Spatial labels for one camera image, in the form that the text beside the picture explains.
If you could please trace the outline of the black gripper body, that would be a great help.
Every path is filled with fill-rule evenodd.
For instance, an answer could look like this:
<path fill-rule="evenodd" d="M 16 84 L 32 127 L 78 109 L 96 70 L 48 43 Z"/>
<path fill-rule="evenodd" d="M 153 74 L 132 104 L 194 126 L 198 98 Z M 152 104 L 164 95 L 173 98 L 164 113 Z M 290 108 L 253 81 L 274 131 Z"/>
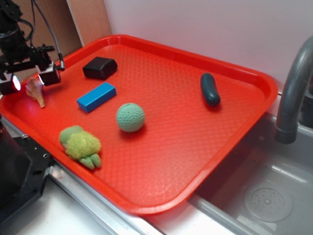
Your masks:
<path fill-rule="evenodd" d="M 0 56 L 1 72 L 18 72 L 38 67 L 40 71 L 45 71 L 52 64 L 48 52 L 54 51 L 53 46 L 29 47 L 23 49 L 17 47 L 13 50 L 3 51 Z"/>

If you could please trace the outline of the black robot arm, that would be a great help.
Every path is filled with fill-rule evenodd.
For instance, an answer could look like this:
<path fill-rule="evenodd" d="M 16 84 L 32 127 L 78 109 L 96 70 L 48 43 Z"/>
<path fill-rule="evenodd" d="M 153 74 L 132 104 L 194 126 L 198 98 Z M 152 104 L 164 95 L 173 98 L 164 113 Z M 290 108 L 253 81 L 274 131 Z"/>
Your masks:
<path fill-rule="evenodd" d="M 43 44 L 35 47 L 32 38 L 35 23 L 21 18 L 20 6 L 11 0 L 0 2 L 0 93 L 2 95 L 18 93 L 21 84 L 15 73 L 29 69 L 36 69 L 41 83 L 50 86 L 61 82 L 60 71 L 65 70 L 65 62 L 52 28 L 45 15 L 33 0 L 32 7 L 36 7 L 49 29 L 55 46 Z"/>

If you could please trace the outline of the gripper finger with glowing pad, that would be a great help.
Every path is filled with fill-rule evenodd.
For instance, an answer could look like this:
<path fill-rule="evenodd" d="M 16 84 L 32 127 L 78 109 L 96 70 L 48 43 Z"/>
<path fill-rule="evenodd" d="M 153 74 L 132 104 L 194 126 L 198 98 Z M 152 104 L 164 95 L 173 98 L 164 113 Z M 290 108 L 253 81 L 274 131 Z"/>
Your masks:
<path fill-rule="evenodd" d="M 53 61 L 48 65 L 36 65 L 35 68 L 38 72 L 41 83 L 44 86 L 50 86 L 61 82 L 61 76 Z"/>
<path fill-rule="evenodd" d="M 18 93 L 21 90 L 21 84 L 14 73 L 7 71 L 0 73 L 0 93 L 2 95 Z"/>

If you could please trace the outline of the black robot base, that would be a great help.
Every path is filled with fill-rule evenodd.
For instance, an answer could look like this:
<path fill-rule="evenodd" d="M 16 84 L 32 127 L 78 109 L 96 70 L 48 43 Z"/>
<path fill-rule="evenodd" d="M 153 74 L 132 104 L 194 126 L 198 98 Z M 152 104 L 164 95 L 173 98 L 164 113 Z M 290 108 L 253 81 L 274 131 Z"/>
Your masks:
<path fill-rule="evenodd" d="M 0 124 L 0 224 L 38 200 L 51 154 L 31 137 L 12 137 Z"/>

